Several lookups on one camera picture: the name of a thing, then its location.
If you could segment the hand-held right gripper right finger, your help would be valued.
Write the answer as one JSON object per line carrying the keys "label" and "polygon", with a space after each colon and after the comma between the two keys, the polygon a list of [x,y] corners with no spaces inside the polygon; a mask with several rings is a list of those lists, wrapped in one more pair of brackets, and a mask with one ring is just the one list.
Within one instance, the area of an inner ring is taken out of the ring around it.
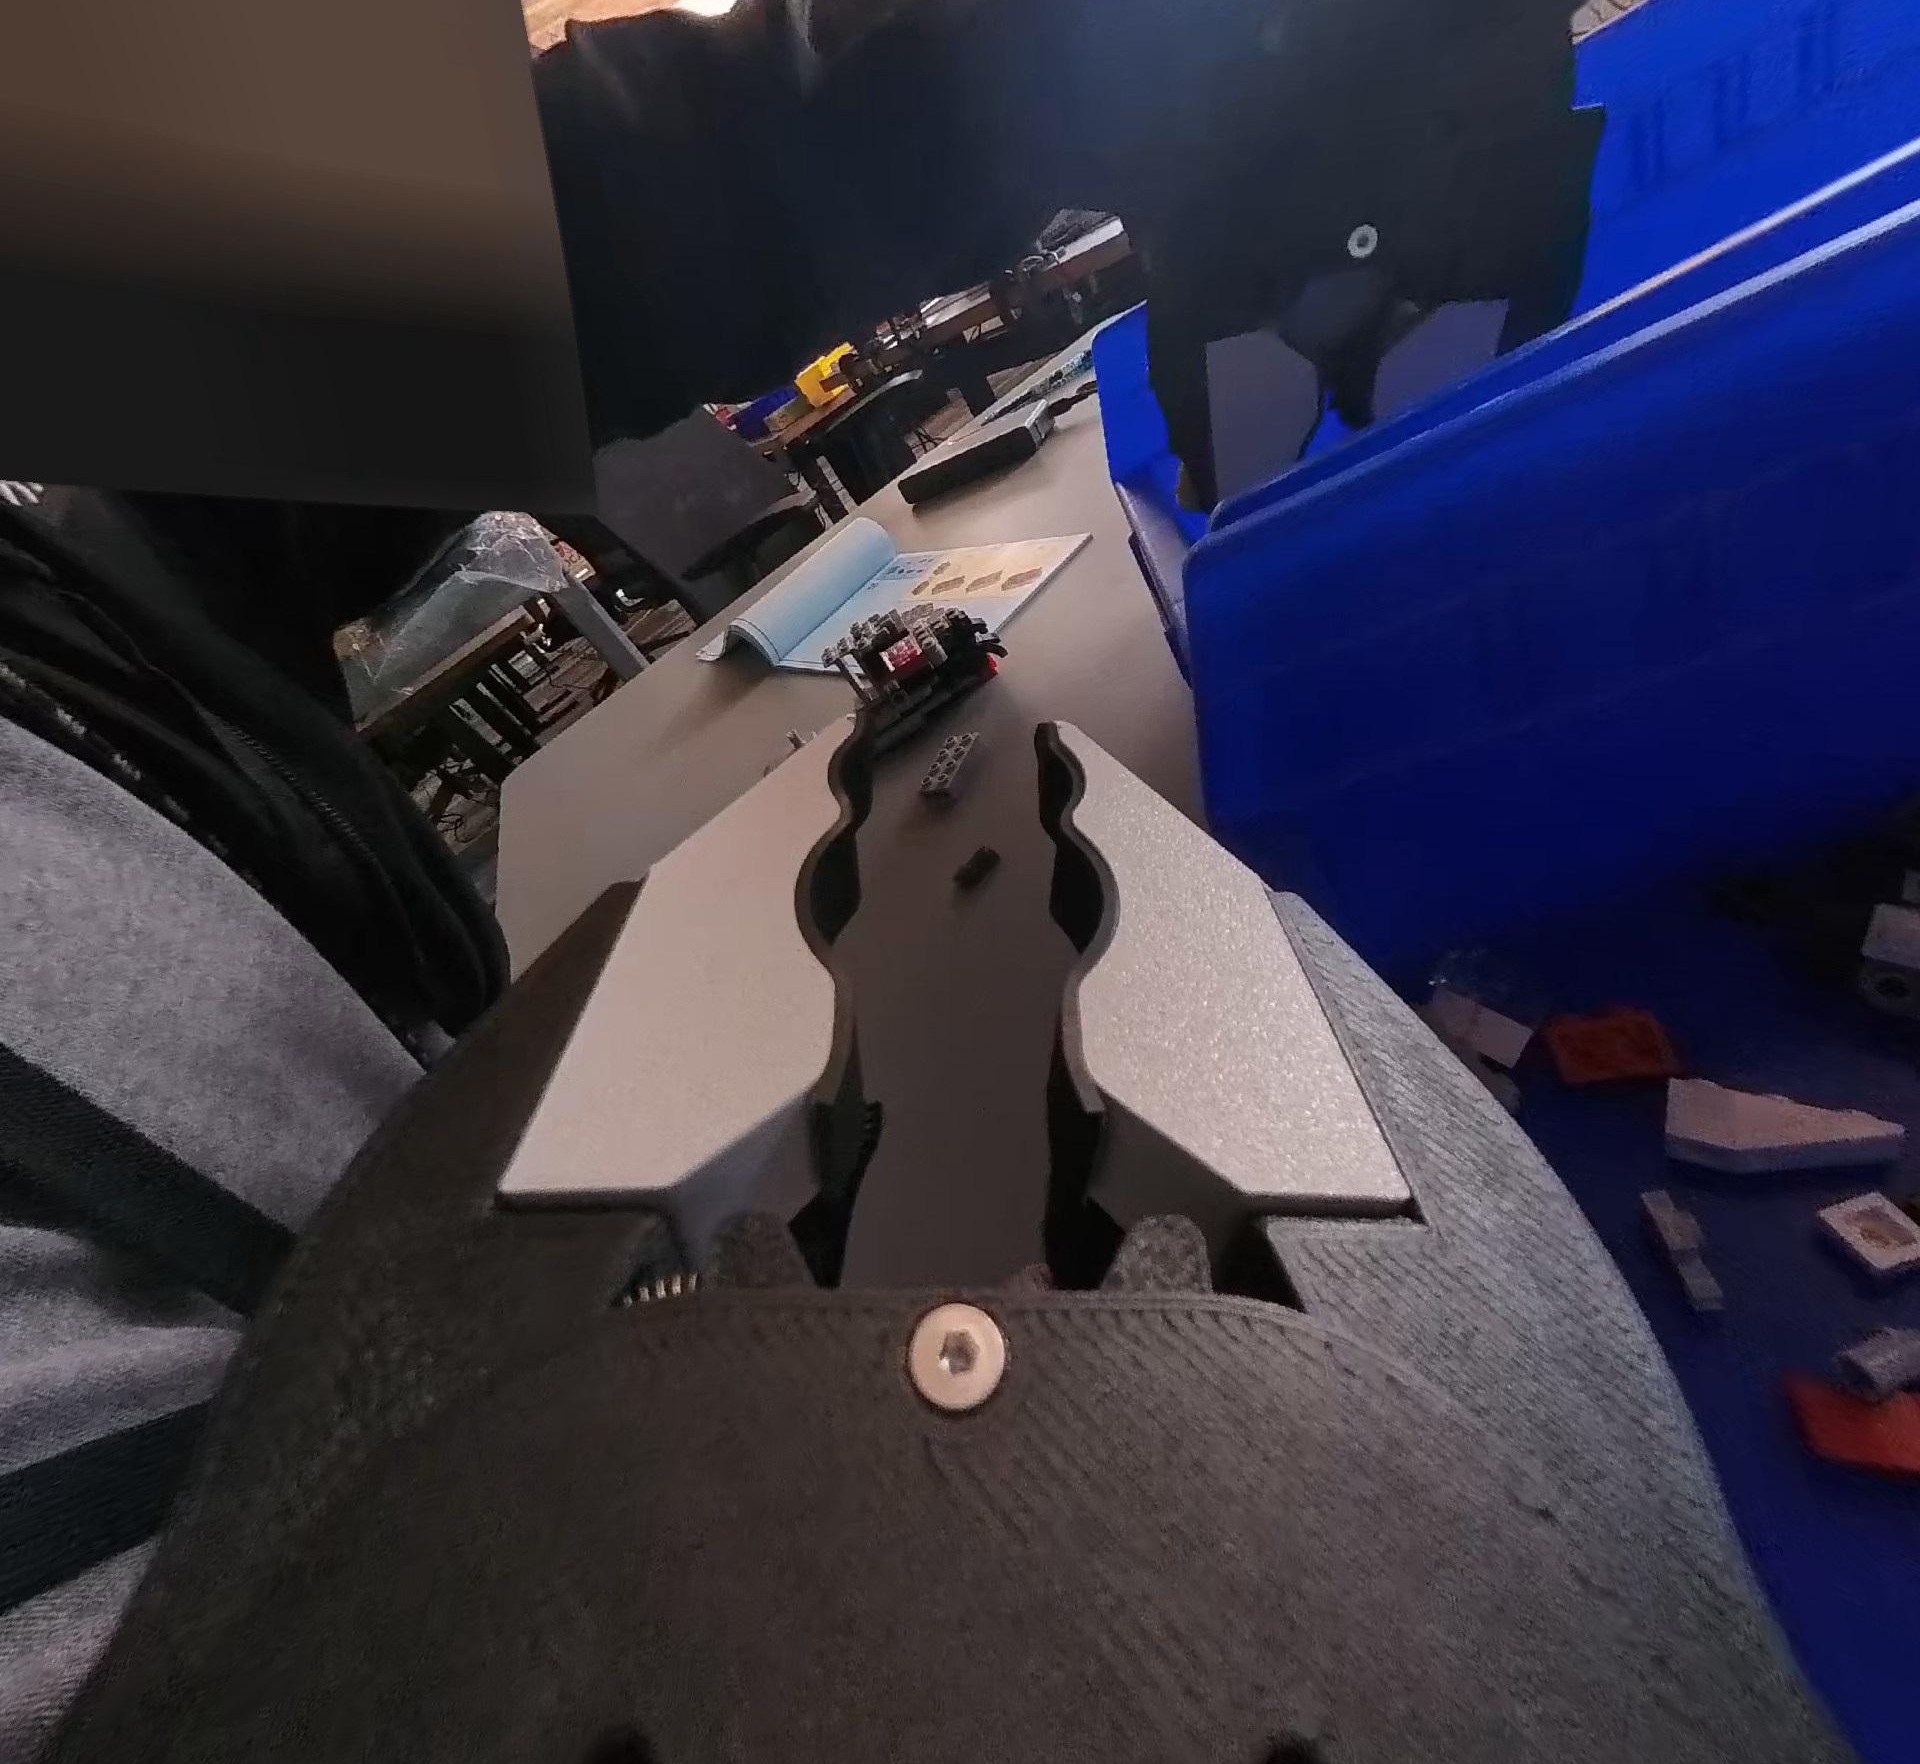
{"label": "hand-held right gripper right finger", "polygon": [[1419,1201],[1279,896],[1066,720],[1036,728],[1047,910],[1073,953],[1047,1069],[1042,1253],[1095,1285],[1181,1220],[1208,1280],[1275,1269],[1267,1221],[1414,1223]]}

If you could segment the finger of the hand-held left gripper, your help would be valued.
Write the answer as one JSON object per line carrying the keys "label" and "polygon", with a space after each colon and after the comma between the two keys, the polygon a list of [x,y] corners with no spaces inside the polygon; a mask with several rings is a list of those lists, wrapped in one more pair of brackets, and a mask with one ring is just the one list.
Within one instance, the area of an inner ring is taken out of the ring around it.
{"label": "finger of the hand-held left gripper", "polygon": [[1507,313],[1502,297],[1433,308],[1389,297],[1366,324],[1364,420],[1390,419],[1497,360]]}
{"label": "finger of the hand-held left gripper", "polygon": [[1279,480],[1322,420],[1314,361],[1273,331],[1210,342],[1206,387],[1216,504]]}

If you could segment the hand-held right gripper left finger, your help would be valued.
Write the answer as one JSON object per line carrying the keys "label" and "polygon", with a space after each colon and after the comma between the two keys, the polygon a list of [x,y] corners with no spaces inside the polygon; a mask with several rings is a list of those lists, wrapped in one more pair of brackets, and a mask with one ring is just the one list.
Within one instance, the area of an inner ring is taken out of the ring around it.
{"label": "hand-held right gripper left finger", "polygon": [[650,864],[496,1181],[506,1208],[659,1215],[714,1260],[734,1217],[785,1223],[842,1279],[877,1145],[832,948],[860,899],[871,728],[836,718]]}

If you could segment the blue plastic bin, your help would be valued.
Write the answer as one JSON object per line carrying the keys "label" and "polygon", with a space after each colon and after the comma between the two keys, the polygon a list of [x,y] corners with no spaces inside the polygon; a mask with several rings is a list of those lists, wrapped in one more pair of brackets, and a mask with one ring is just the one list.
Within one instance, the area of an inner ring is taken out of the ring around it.
{"label": "blue plastic bin", "polygon": [[1692,1076],[1905,1126],[1684,1170],[1655,1086],[1524,1128],[1667,1344],[1802,1665],[1916,1760],[1916,1481],[1811,1461],[1782,1376],[1916,1326],[1819,1223],[1916,1198],[1916,1023],[1856,987],[1916,886],[1916,156],[1591,304],[1220,510],[1185,559],[1213,832],[1399,987],[1636,1008]]}
{"label": "blue plastic bin", "polygon": [[1604,109],[1582,285],[1564,327],[1450,383],[1416,381],[1366,430],[1322,414],[1273,496],[1483,407],[1602,331],[1685,307],[1684,273],[1775,212],[1916,144],[1918,0],[1640,0],[1576,46],[1576,97]]}

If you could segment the grey black toy brick model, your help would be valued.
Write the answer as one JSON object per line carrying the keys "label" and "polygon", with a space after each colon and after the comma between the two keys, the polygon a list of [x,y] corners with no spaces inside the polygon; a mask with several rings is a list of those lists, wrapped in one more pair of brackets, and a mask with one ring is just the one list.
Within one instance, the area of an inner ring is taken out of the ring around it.
{"label": "grey black toy brick model", "polygon": [[857,620],[820,663],[851,688],[861,742],[882,757],[982,688],[1003,659],[1003,638],[986,620],[927,601]]}

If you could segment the grey desk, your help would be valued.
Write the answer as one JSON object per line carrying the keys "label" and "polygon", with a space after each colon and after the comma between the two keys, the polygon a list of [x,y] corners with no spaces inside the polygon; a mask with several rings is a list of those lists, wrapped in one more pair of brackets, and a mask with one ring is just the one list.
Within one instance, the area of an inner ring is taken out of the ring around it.
{"label": "grey desk", "polygon": [[[863,512],[906,550],[1090,535],[1004,630],[1000,673],[945,724],[981,736],[959,799],[920,803],[923,762],[874,770],[855,845],[861,897],[838,948],[861,1086],[884,1111],[842,1279],[1000,1285],[1045,1254],[1047,1069],[1073,956],[1047,910],[1036,726],[1081,728],[1200,823],[1193,705],[1130,550],[1095,399],[993,483],[925,507],[887,488]],[[789,731],[847,709],[825,674],[772,673],[746,650],[703,663],[696,650],[670,650],[508,775],[496,918],[515,971],[753,788]],[[982,845],[1000,866],[956,892],[952,873]]]}

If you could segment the long work table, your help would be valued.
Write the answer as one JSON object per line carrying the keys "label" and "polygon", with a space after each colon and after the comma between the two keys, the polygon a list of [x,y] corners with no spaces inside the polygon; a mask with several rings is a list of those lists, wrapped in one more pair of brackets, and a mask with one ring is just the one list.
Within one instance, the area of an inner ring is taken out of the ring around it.
{"label": "long work table", "polygon": [[972,412],[993,378],[1031,367],[1141,302],[1144,273],[1122,220],[1102,218],[1053,248],[1025,256],[987,285],[886,320],[855,350],[861,377],[918,377]]}

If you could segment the black flat device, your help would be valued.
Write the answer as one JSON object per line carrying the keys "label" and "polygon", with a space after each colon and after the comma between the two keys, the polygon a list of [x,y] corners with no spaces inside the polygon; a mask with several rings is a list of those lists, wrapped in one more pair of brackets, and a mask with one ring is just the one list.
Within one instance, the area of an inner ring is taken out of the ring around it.
{"label": "black flat device", "polygon": [[923,455],[896,478],[906,504],[923,504],[973,483],[995,480],[1036,456],[1053,430],[1047,402],[981,419]]}

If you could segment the dark table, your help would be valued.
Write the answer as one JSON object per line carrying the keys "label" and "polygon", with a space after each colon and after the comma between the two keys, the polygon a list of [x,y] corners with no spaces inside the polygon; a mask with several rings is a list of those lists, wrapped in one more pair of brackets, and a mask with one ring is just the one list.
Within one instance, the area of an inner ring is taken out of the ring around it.
{"label": "dark table", "polygon": [[394,623],[341,625],[334,659],[355,730],[396,773],[471,773],[497,784],[556,728],[533,690],[557,644],[579,644],[604,683],[622,685],[647,656],[579,580],[518,599],[461,642],[405,644]]}

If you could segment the toy brick instruction booklet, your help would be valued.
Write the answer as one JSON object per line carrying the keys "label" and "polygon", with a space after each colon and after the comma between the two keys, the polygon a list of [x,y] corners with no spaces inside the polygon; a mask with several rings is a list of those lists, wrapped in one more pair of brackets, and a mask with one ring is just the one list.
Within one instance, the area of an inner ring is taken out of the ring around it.
{"label": "toy brick instruction booklet", "polygon": [[851,518],[732,617],[696,659],[718,663],[732,650],[746,650],[772,670],[825,674],[857,623],[887,613],[923,617],[950,609],[1000,630],[1089,542],[1089,533],[1071,533],[901,550],[877,522]]}

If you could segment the person's black jacket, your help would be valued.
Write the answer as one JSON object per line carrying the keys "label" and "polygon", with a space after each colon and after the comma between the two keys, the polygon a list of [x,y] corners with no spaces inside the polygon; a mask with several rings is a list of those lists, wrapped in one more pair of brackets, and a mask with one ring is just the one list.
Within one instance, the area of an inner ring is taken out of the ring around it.
{"label": "person's black jacket", "polygon": [[482,1016],[506,951],[357,733],[333,638],[470,518],[5,488],[5,720],[225,864],[405,1045]]}

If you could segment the plastic-wrapped bundle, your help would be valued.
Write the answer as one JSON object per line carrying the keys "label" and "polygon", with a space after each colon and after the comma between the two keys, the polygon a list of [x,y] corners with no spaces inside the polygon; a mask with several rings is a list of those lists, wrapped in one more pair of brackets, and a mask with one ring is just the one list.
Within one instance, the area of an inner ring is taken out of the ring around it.
{"label": "plastic-wrapped bundle", "polygon": [[570,585],[557,542],[523,512],[486,512],[450,535],[396,593],[344,623],[334,656],[368,668],[429,663],[497,623],[529,599]]}

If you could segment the black white toy brick pile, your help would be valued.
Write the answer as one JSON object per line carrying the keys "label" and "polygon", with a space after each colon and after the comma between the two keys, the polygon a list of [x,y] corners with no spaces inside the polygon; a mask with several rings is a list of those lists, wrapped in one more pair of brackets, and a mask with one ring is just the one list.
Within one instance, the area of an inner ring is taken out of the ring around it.
{"label": "black white toy brick pile", "polygon": [[1728,1471],[1916,1485],[1916,910],[1767,889],[1429,964]]}

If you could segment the person's grey sweatshirt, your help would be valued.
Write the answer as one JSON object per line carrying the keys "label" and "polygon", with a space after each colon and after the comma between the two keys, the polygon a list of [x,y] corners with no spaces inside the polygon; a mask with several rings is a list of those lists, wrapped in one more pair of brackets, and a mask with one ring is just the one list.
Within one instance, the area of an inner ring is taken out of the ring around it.
{"label": "person's grey sweatshirt", "polygon": [[[186,834],[5,724],[5,1045],[300,1231],[421,1065]],[[5,1189],[5,1477],[201,1408],[243,1311]]]}

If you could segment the black office chair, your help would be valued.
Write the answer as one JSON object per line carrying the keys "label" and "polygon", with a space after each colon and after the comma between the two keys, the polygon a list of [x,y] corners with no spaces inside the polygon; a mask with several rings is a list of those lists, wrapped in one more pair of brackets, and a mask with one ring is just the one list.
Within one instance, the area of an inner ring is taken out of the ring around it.
{"label": "black office chair", "polygon": [[592,455],[598,518],[629,550],[689,585],[738,593],[829,527],[811,484],[704,407]]}

